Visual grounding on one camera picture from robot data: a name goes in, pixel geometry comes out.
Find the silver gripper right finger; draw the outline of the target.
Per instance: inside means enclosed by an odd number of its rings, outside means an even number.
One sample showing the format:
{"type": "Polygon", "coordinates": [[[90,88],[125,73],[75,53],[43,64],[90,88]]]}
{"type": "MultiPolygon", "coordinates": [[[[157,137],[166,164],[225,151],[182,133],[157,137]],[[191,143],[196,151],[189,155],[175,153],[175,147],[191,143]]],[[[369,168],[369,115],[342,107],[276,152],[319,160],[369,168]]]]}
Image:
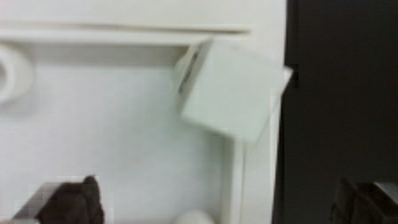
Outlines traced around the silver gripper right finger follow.
{"type": "Polygon", "coordinates": [[[331,224],[398,224],[398,184],[340,181],[331,224]]]}

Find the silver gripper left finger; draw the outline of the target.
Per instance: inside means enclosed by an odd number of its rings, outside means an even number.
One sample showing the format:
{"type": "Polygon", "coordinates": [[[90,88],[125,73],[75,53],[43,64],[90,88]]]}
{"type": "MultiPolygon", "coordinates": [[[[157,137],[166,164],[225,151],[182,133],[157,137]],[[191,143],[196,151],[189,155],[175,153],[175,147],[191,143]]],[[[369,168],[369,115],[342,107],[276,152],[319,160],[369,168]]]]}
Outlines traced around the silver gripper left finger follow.
{"type": "Polygon", "coordinates": [[[13,224],[106,224],[100,184],[93,176],[81,182],[45,183],[13,218],[13,224]]]}

